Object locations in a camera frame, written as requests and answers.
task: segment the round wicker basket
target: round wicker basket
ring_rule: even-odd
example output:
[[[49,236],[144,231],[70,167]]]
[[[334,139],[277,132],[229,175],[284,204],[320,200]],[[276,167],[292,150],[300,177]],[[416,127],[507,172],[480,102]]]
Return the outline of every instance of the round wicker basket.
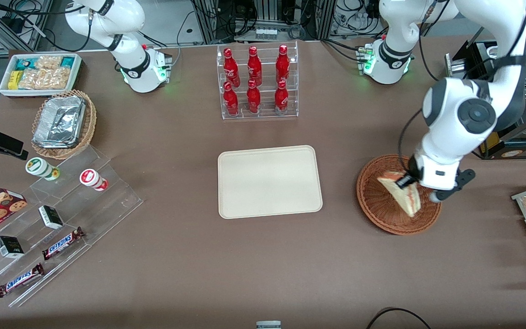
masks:
[[[52,98],[68,97],[68,96],[80,96],[86,101],[85,117],[82,120],[82,128],[81,128],[81,133],[80,133],[79,144],[77,144],[77,146],[71,149],[45,149],[45,148],[40,148],[39,146],[36,146],[32,142],[32,147],[34,148],[36,153],[41,156],[45,156],[46,158],[53,158],[57,160],[64,160],[64,159],[67,159],[71,155],[82,152],[86,148],[86,146],[90,144],[90,140],[92,140],[92,135],[95,133],[95,124],[96,124],[95,105],[92,104],[92,101],[84,92],[81,92],[79,90],[65,91],[60,94],[52,96]],[[34,123],[32,125],[32,133],[36,132],[36,128],[38,127],[38,122],[40,122],[40,115],[42,114],[42,109],[44,108],[44,105],[46,104],[46,102],[44,102],[44,104],[40,106],[40,110],[38,111],[38,114],[36,115],[36,119],[34,120]]]
[[[409,158],[403,157],[405,163]],[[397,235],[422,233],[431,227],[441,212],[441,204],[430,201],[432,189],[418,186],[421,210],[413,218],[401,209],[393,196],[377,180],[386,171],[401,171],[399,156],[387,154],[374,158],[363,168],[357,180],[357,198],[364,213],[378,227]]]

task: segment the table surface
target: table surface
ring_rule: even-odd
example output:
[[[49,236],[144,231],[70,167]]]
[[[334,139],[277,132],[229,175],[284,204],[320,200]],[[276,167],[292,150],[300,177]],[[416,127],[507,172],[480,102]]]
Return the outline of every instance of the table surface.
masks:
[[[432,71],[441,76],[444,53],[466,39],[424,38]],[[399,83],[379,85],[320,42],[298,45],[300,116],[265,122],[222,121],[215,46],[184,48],[172,82],[149,94],[123,83],[110,53],[81,53],[77,88],[98,111],[92,144],[146,201],[23,306],[0,300],[0,328],[248,329],[276,319],[286,329],[356,329],[388,306],[433,328],[526,328],[526,226],[510,200],[526,190],[526,160],[466,157],[462,167],[477,177],[431,229],[378,229],[357,202],[357,175],[396,152],[434,81],[418,52]],[[0,99],[0,131],[32,155],[41,102]],[[422,120],[409,128],[405,154],[425,132]],[[221,152],[302,144],[316,150],[319,212],[219,216]],[[33,181],[23,162],[0,155],[0,187]],[[379,323],[420,328],[400,314]]]

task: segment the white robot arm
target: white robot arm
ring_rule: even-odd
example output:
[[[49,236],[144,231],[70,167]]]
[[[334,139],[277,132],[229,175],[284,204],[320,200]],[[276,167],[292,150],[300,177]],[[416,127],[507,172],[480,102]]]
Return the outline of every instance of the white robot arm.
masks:
[[[121,66],[125,82],[137,92],[150,92],[168,81],[171,58],[154,49],[144,48],[133,32],[145,22],[143,8],[136,0],[79,0],[68,4],[68,25],[107,48]]]
[[[431,21],[445,5],[440,20],[461,12],[488,29],[496,38],[499,59],[491,82],[445,78],[426,94],[422,114],[430,131],[397,185],[418,181],[436,190],[432,194],[435,202],[474,178],[472,170],[459,171],[462,158],[493,131],[512,125],[524,110],[521,73],[526,65],[526,0],[510,0],[508,5],[503,0],[383,0],[379,8],[392,19],[390,31],[385,41],[373,44],[369,75],[384,84],[398,81],[418,41],[415,21]]]

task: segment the clear acrylic shelf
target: clear acrylic shelf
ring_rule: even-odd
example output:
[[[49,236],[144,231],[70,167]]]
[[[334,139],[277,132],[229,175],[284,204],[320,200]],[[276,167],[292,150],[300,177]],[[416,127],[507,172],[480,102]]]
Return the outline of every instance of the clear acrylic shelf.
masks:
[[[29,206],[17,217],[2,223],[4,226],[0,228],[0,235],[17,237],[25,254],[16,260],[0,254],[0,285],[12,281],[38,263],[42,263],[46,274],[16,288],[3,297],[2,302],[9,307],[23,304],[142,204],[142,200],[108,162],[107,157],[88,146],[80,154],[58,165],[61,172],[56,181],[39,179],[23,192]],[[98,171],[101,177],[107,179],[109,187],[105,191],[95,191],[80,183],[79,174],[87,168]],[[38,213],[38,208],[44,204],[56,208],[64,222],[61,229],[54,230],[44,225]],[[86,235],[44,261],[42,250],[79,226]]]
[[[285,44],[288,46],[289,57],[289,77],[286,80],[286,89],[289,93],[288,110],[284,115],[277,115],[275,113],[275,91],[277,90],[277,81],[275,79],[275,61],[279,54],[279,46]],[[248,110],[247,103],[247,81],[249,81],[249,74],[247,63],[249,61],[249,45],[244,44],[226,44],[217,47],[216,68],[219,78],[219,94],[221,95],[221,114],[223,119],[257,119],[257,118],[285,118],[297,117],[299,115],[299,76],[298,76],[298,44],[296,42],[284,43],[257,43],[257,54],[261,59],[263,68],[263,84],[259,86],[261,92],[261,111],[258,114],[253,114]],[[238,65],[238,76],[241,79],[241,85],[234,88],[238,96],[238,110],[239,114],[236,117],[231,117],[225,107],[225,99],[223,98],[224,89],[223,83],[226,81],[225,76],[225,57],[222,52],[225,48],[231,48],[232,56]]]

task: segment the coca-cola bottle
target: coca-cola bottle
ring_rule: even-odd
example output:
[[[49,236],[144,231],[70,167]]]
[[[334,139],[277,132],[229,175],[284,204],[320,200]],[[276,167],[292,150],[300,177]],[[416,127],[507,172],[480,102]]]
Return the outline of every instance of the coca-cola bottle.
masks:
[[[253,79],[257,86],[263,83],[263,69],[261,68],[261,59],[257,55],[257,47],[249,47],[249,62],[247,63],[249,69],[249,79]]]
[[[288,46],[282,44],[279,46],[279,56],[277,62],[275,62],[276,80],[277,83],[284,79],[287,81],[289,77],[289,58],[288,58]]]
[[[225,48],[223,53],[225,54],[225,75],[227,81],[230,81],[233,87],[238,88],[241,85],[241,79],[238,77],[237,61],[232,58],[232,50],[229,48]]]
[[[285,80],[282,79],[277,83],[275,91],[275,113],[284,115],[288,111],[288,91],[285,89]]]
[[[236,117],[238,116],[237,94],[234,92],[234,90],[232,90],[232,85],[228,81],[225,81],[223,88],[225,88],[223,98],[225,99],[225,106],[227,108],[228,115],[231,117]]]
[[[247,90],[247,100],[249,102],[249,111],[253,114],[261,110],[261,93],[257,89],[257,83],[254,79],[249,80],[249,90]]]

